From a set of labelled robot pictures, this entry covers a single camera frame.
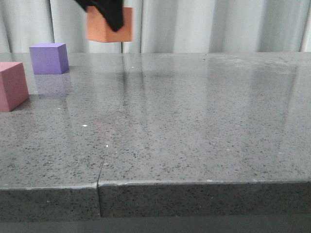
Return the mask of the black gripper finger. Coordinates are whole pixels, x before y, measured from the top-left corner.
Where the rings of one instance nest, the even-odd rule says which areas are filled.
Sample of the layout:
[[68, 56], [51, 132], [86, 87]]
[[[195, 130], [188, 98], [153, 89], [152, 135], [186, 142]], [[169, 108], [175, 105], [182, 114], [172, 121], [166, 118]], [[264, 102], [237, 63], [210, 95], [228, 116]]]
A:
[[124, 26], [123, 0], [75, 0], [75, 2], [84, 11], [88, 6], [95, 6], [114, 32]]

